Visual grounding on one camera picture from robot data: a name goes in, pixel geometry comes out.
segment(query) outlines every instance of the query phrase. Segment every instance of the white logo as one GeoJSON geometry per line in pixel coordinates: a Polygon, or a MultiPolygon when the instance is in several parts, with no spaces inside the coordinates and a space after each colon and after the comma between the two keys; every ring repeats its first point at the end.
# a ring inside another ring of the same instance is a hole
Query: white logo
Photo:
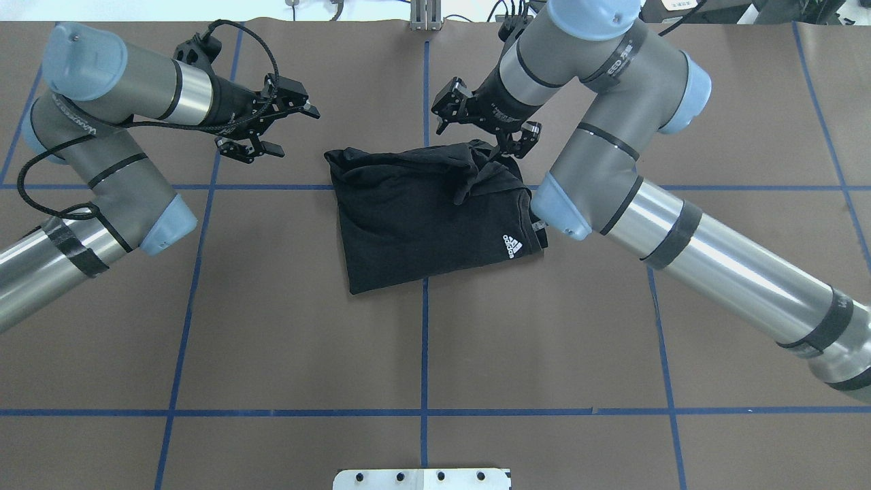
{"type": "Polygon", "coordinates": [[[91,126],[90,124],[87,123],[87,121],[85,121],[84,119],[82,119],[82,118],[78,117],[76,114],[74,114],[70,110],[69,107],[67,107],[63,102],[61,102],[57,98],[57,96],[54,93],[51,94],[51,100],[54,101],[57,108],[60,109],[60,112],[63,112],[64,116],[66,116],[70,121],[76,123],[79,127],[81,127],[86,133],[90,134],[91,136],[97,136],[97,128],[95,128],[94,126],[91,126]]]}
{"type": "Polygon", "coordinates": [[[513,259],[514,254],[516,254],[517,251],[520,250],[523,244],[508,235],[502,235],[502,239],[505,240],[505,248],[508,249],[508,258],[513,259]]]}

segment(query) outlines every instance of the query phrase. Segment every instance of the blue tape line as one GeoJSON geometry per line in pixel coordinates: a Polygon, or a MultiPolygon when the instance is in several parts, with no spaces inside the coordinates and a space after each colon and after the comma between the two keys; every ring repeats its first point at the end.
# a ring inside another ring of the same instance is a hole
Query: blue tape line
{"type": "Polygon", "coordinates": [[[166,455],[169,452],[169,439],[172,437],[172,422],[174,418],[170,412],[166,416],[166,426],[164,427],[164,438],[160,445],[160,459],[158,460],[158,472],[154,477],[154,490],[160,490],[163,486],[163,474],[166,470],[166,455]]]}
{"type": "Polygon", "coordinates": [[[768,415],[773,413],[871,413],[871,406],[737,406],[678,408],[678,415],[768,415]]]}
{"type": "MultiPolygon", "coordinates": [[[[527,186],[531,190],[538,190],[537,185],[527,186]]],[[[846,189],[850,192],[867,192],[871,191],[871,186],[751,186],[751,185],[684,185],[684,184],[665,184],[661,185],[668,191],[798,191],[798,192],[820,192],[820,191],[842,191],[846,189]]],[[[15,184],[0,184],[0,190],[15,189],[15,184]]],[[[85,184],[28,184],[30,189],[49,189],[49,190],[87,190],[85,184]]],[[[205,191],[211,188],[209,184],[173,184],[172,188],[176,190],[201,190],[205,191]]],[[[333,186],[329,184],[216,184],[215,190],[219,191],[331,191],[333,186]]]]}
{"type": "MultiPolygon", "coordinates": [[[[423,42],[423,145],[429,146],[429,41],[423,42]]],[[[421,468],[429,466],[429,278],[423,278],[421,308],[421,468]]]]}
{"type": "Polygon", "coordinates": [[[801,61],[801,71],[805,75],[805,83],[807,83],[807,90],[811,95],[811,102],[814,103],[814,110],[817,114],[817,119],[820,122],[820,127],[822,128],[822,135],[826,139],[826,146],[828,146],[828,153],[832,157],[832,163],[834,164],[834,171],[838,175],[838,182],[841,184],[841,191],[844,193],[844,200],[847,202],[847,209],[850,212],[850,219],[853,221],[853,228],[856,231],[856,236],[859,238],[859,245],[862,249],[862,254],[865,256],[865,266],[868,268],[868,273],[871,273],[871,254],[868,253],[868,243],[865,241],[865,234],[862,232],[862,226],[859,224],[859,216],[856,214],[856,208],[853,205],[853,199],[850,197],[850,193],[847,190],[847,180],[844,178],[844,171],[841,168],[841,162],[838,160],[838,153],[834,150],[834,143],[832,142],[832,135],[829,134],[828,125],[826,124],[826,118],[822,115],[822,109],[820,108],[820,101],[817,99],[816,90],[814,89],[814,82],[811,79],[811,73],[807,69],[807,60],[805,59],[805,50],[801,46],[801,34],[799,33],[799,25],[793,21],[793,35],[795,37],[795,46],[799,50],[799,60],[801,61]]]}
{"type": "Polygon", "coordinates": [[[742,186],[742,185],[666,185],[661,186],[669,191],[840,191],[838,186],[742,186]]]}
{"type": "MultiPolygon", "coordinates": [[[[428,409],[428,417],[650,417],[670,415],[668,408],[444,408],[428,409]]],[[[850,414],[871,413],[871,405],[846,406],[725,406],[675,408],[676,415],[771,415],[771,414],[850,414]]],[[[0,417],[167,417],[169,410],[150,409],[54,409],[6,408],[0,417]]],[[[422,411],[408,409],[246,409],[246,410],[175,410],[177,418],[348,418],[348,417],[421,417],[422,411]]]]}
{"type": "Polygon", "coordinates": [[[421,411],[409,409],[347,409],[347,410],[176,410],[175,417],[217,417],[217,418],[289,418],[289,417],[420,417],[421,411]]]}
{"type": "Polygon", "coordinates": [[[98,408],[5,408],[0,417],[166,417],[168,410],[98,408]]]}
{"type": "Polygon", "coordinates": [[[662,363],[662,378],[665,382],[665,401],[668,403],[668,418],[672,425],[672,443],[674,444],[674,458],[678,465],[678,482],[680,484],[680,490],[686,490],[684,455],[680,448],[678,416],[674,408],[674,394],[672,392],[672,374],[668,368],[668,353],[665,350],[665,333],[662,330],[662,312],[659,310],[659,295],[656,291],[656,278],[653,276],[653,269],[649,267],[647,268],[647,283],[651,289],[653,311],[656,314],[656,329],[659,337],[659,359],[662,363]]]}
{"type": "Polygon", "coordinates": [[[421,468],[429,465],[429,278],[423,279],[421,320],[421,468]]]}
{"type": "Polygon", "coordinates": [[[0,170],[0,183],[6,180],[6,173],[9,172],[9,165],[12,163],[12,155],[15,154],[15,149],[18,146],[18,138],[21,137],[21,125],[24,123],[24,115],[30,104],[33,104],[33,98],[37,94],[39,79],[43,77],[43,67],[40,65],[37,70],[37,75],[33,79],[33,85],[30,86],[30,92],[27,94],[27,101],[24,102],[24,109],[21,111],[21,116],[18,117],[18,126],[15,126],[15,133],[12,134],[12,143],[9,145],[9,151],[6,152],[6,160],[3,161],[3,170],[0,170]]]}
{"type": "MultiPolygon", "coordinates": [[[[242,49],[242,30],[236,35],[236,50],[233,54],[233,67],[230,69],[230,81],[236,78],[236,69],[239,65],[239,52],[242,49]]],[[[169,443],[172,438],[172,421],[176,403],[179,400],[179,386],[181,385],[181,372],[185,366],[185,354],[187,352],[187,340],[191,333],[191,318],[193,315],[193,299],[197,294],[199,286],[199,272],[203,263],[203,248],[206,244],[206,231],[209,228],[209,218],[212,214],[212,203],[214,201],[215,187],[218,183],[218,171],[220,170],[220,153],[215,151],[214,163],[212,165],[212,178],[209,180],[209,194],[206,198],[206,211],[203,214],[203,224],[199,231],[199,243],[197,245],[197,258],[193,264],[193,278],[191,279],[191,291],[187,297],[187,309],[185,312],[185,326],[181,331],[181,342],[179,344],[179,355],[175,364],[175,375],[172,379],[172,393],[169,400],[169,414],[166,416],[166,427],[164,430],[163,445],[160,448],[160,460],[158,462],[157,475],[154,477],[154,490],[160,490],[163,486],[163,475],[166,468],[166,457],[169,453],[169,443]]]]}
{"type": "Polygon", "coordinates": [[[331,191],[333,186],[328,184],[218,184],[218,190],[233,191],[331,191]]]}

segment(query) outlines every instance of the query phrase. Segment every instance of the silver arm segment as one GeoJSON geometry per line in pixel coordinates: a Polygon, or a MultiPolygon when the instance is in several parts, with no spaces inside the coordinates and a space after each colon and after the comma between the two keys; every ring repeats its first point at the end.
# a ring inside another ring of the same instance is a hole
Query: silver arm segment
{"type": "Polygon", "coordinates": [[[637,16],[634,0],[550,0],[475,91],[489,119],[514,126],[572,78],[598,93],[533,211],[572,238],[610,237],[871,403],[867,307],[637,175],[652,136],[687,126],[711,90],[707,74],[637,16]]]}
{"type": "Polygon", "coordinates": [[[320,117],[302,84],[277,69],[267,76],[268,97],[214,75],[219,51],[220,42],[199,34],[169,58],[81,24],[54,28],[43,58],[50,90],[29,108],[22,134],[36,153],[92,137],[50,160],[76,171],[99,212],[52,217],[0,251],[0,333],[125,253],[155,255],[196,228],[191,210],[120,123],[135,114],[218,134],[221,154],[250,163],[264,153],[283,156],[258,138],[274,120],[296,112],[320,117]],[[227,142],[241,139],[252,145],[227,142]]]}

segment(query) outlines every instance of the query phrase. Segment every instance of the folded black shirt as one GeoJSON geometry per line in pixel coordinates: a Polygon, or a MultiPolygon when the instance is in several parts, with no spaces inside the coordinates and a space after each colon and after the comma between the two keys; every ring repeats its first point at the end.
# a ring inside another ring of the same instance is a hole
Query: folded black shirt
{"type": "Polygon", "coordinates": [[[403,153],[324,153],[352,294],[540,252],[517,163],[480,140],[403,153]]]}

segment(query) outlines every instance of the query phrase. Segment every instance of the wire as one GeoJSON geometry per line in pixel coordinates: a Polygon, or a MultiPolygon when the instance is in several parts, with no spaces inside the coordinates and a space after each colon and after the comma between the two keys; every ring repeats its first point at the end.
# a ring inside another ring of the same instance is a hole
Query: wire
{"type": "Polygon", "coordinates": [[[339,20],[339,16],[341,15],[341,11],[344,9],[345,9],[344,2],[337,3],[335,5],[335,15],[333,16],[333,18],[330,19],[330,21],[335,22],[335,21],[339,20]]]}
{"type": "Polygon", "coordinates": [[[817,10],[817,19],[814,21],[814,24],[820,23],[822,14],[823,14],[823,12],[826,11],[826,7],[828,6],[828,2],[829,2],[829,0],[822,0],[821,3],[818,3],[819,10],[817,10]]]}
{"type": "MultiPolygon", "coordinates": [[[[252,121],[254,119],[259,118],[261,115],[263,115],[263,112],[265,112],[268,108],[272,107],[272,104],[275,101],[276,96],[278,95],[278,84],[277,84],[277,80],[279,77],[278,62],[275,61],[275,56],[273,55],[272,51],[269,49],[269,46],[266,44],[266,41],[264,41],[262,37],[258,36],[254,31],[251,31],[250,29],[248,29],[244,25],[233,22],[231,20],[219,19],[219,20],[216,20],[216,21],[212,22],[211,24],[209,24],[209,26],[206,28],[206,33],[203,34],[203,36],[201,37],[202,41],[203,42],[207,41],[208,38],[214,32],[214,30],[217,29],[218,27],[220,27],[221,25],[231,25],[232,27],[235,27],[236,29],[239,29],[239,30],[245,32],[246,34],[248,34],[249,36],[253,37],[254,40],[257,41],[260,44],[260,46],[263,47],[263,50],[266,52],[267,56],[269,56],[269,62],[272,64],[273,73],[269,74],[268,76],[271,78],[274,77],[274,80],[271,80],[272,83],[271,83],[271,86],[269,89],[268,101],[257,112],[253,113],[251,116],[249,116],[247,118],[238,119],[238,120],[235,120],[231,123],[218,125],[218,126],[190,126],[190,125],[172,124],[172,123],[165,123],[165,122],[158,122],[158,121],[128,122],[128,123],[124,123],[121,125],[117,125],[117,124],[111,123],[109,121],[104,121],[104,120],[97,118],[95,116],[91,116],[90,114],[89,114],[89,117],[91,119],[101,123],[101,124],[105,124],[107,126],[112,126],[112,127],[117,127],[119,129],[128,129],[131,127],[150,126],[150,127],[165,127],[165,128],[170,128],[170,129],[181,129],[181,130],[185,130],[185,131],[202,131],[202,132],[221,132],[221,131],[224,131],[227,129],[233,129],[237,126],[246,124],[249,121],[252,121]]],[[[66,141],[65,143],[61,143],[60,145],[54,146],[54,147],[40,153],[39,155],[33,157],[32,159],[28,160],[27,163],[25,163],[24,166],[21,167],[21,170],[18,172],[18,180],[16,183],[18,195],[21,196],[21,199],[23,199],[24,202],[26,202],[28,204],[28,206],[36,209],[37,211],[40,211],[40,212],[45,213],[45,214],[50,214],[52,216],[56,216],[58,218],[62,218],[62,219],[66,219],[66,220],[90,220],[91,218],[96,218],[96,217],[100,216],[100,209],[98,208],[98,206],[96,204],[94,204],[92,202],[77,204],[75,206],[70,206],[69,208],[63,209],[61,211],[56,211],[52,208],[48,208],[48,207],[43,206],[42,204],[39,204],[38,202],[34,201],[33,198],[31,198],[27,194],[27,190],[24,187],[24,181],[27,178],[27,173],[39,161],[44,160],[49,155],[55,154],[56,152],[64,150],[65,148],[69,148],[70,146],[78,145],[79,143],[84,143],[85,141],[88,141],[88,140],[93,140],[94,138],[95,138],[94,136],[92,136],[90,134],[86,134],[85,136],[75,138],[74,140],[69,140],[69,141],[66,141]],[[72,211],[76,211],[76,210],[81,209],[81,208],[87,208],[88,213],[72,213],[72,211]]]]}
{"type": "Polygon", "coordinates": [[[58,218],[63,218],[66,220],[90,220],[91,218],[96,218],[100,214],[100,208],[98,208],[97,205],[94,204],[93,202],[76,204],[75,206],[70,206],[67,209],[63,209],[61,211],[56,211],[52,208],[48,208],[48,207],[43,206],[42,204],[39,204],[38,202],[34,201],[33,198],[31,198],[27,194],[27,190],[24,188],[24,179],[27,178],[27,173],[40,160],[48,157],[49,155],[54,154],[55,152],[59,152],[65,148],[69,148],[70,146],[78,145],[79,143],[84,143],[86,141],[94,140],[95,138],[96,138],[95,136],[92,136],[90,134],[86,134],[85,136],[80,136],[78,138],[75,138],[74,140],[69,140],[65,143],[61,143],[60,145],[53,147],[51,150],[46,150],[46,151],[40,153],[39,155],[31,158],[30,160],[27,160],[27,163],[25,163],[24,166],[21,167],[21,171],[18,172],[17,189],[18,189],[18,195],[21,196],[21,199],[23,199],[24,202],[26,202],[28,204],[28,206],[30,206],[31,208],[34,208],[37,211],[40,211],[40,212],[45,213],[45,214],[50,214],[52,216],[56,216],[58,218]],[[87,213],[72,213],[72,211],[76,211],[76,210],[81,209],[81,208],[88,208],[88,212],[87,213]]]}
{"type": "MultiPolygon", "coordinates": [[[[275,80],[278,80],[278,77],[279,77],[278,62],[275,61],[275,56],[273,55],[272,50],[269,49],[269,46],[267,45],[266,41],[263,40],[262,37],[258,36],[254,31],[251,31],[250,29],[248,29],[244,25],[239,24],[237,22],[233,22],[232,20],[224,20],[224,19],[216,20],[216,21],[212,22],[211,24],[209,24],[208,28],[206,29],[206,34],[203,35],[202,40],[203,41],[208,40],[208,38],[212,35],[212,32],[216,28],[220,27],[221,25],[231,25],[232,27],[235,27],[236,29],[239,29],[239,30],[245,32],[246,34],[248,34],[249,36],[253,37],[253,39],[255,41],[257,41],[257,43],[260,44],[260,46],[263,48],[263,51],[266,52],[267,56],[269,56],[269,62],[272,64],[272,68],[273,68],[273,73],[270,74],[270,77],[275,78],[275,80]]],[[[205,133],[210,133],[210,132],[215,132],[215,131],[224,131],[226,129],[233,129],[237,126],[241,126],[247,122],[250,122],[250,121],[253,121],[253,120],[259,118],[261,115],[263,115],[263,112],[265,112],[270,106],[272,106],[272,103],[275,100],[275,97],[277,95],[278,95],[278,86],[275,82],[273,82],[272,86],[270,87],[270,90],[269,90],[269,96],[268,96],[267,103],[265,103],[257,112],[255,112],[254,114],[252,114],[246,118],[235,120],[232,123],[227,123],[227,124],[217,125],[217,126],[191,126],[191,125],[184,125],[184,124],[165,123],[165,122],[159,122],[159,121],[139,121],[139,122],[130,122],[130,123],[124,123],[121,125],[115,125],[115,124],[112,124],[111,122],[103,121],[102,119],[96,118],[94,116],[90,116],[90,117],[99,123],[103,123],[103,124],[106,124],[108,126],[120,127],[123,129],[131,128],[131,127],[151,126],[151,127],[166,127],[169,129],[182,129],[185,131],[202,131],[205,133]]]]}
{"type": "Polygon", "coordinates": [[[449,16],[445,16],[446,19],[449,19],[449,18],[451,18],[451,17],[461,18],[461,19],[464,19],[466,22],[473,22],[473,21],[472,21],[471,19],[469,19],[468,17],[461,16],[460,14],[450,14],[449,16]]]}
{"type": "Polygon", "coordinates": [[[500,3],[505,6],[505,15],[508,15],[508,4],[505,3],[505,0],[497,0],[496,3],[493,4],[493,9],[490,10],[490,14],[487,16],[486,22],[489,22],[490,19],[493,18],[493,14],[496,12],[496,7],[498,7],[500,3]]]}
{"type": "Polygon", "coordinates": [[[674,23],[674,24],[668,26],[668,28],[665,29],[664,31],[660,32],[659,35],[660,35],[660,36],[664,36],[664,35],[668,34],[669,32],[674,31],[675,29],[677,29],[678,26],[681,25],[681,24],[683,24],[684,22],[686,22],[686,19],[690,18],[690,16],[692,16],[692,14],[698,12],[699,9],[701,9],[702,6],[705,5],[705,3],[707,3],[707,0],[700,0],[698,5],[696,5],[695,7],[693,7],[692,10],[686,12],[686,15],[683,16],[683,17],[681,17],[680,20],[678,20],[678,22],[676,22],[676,23],[674,23]]]}

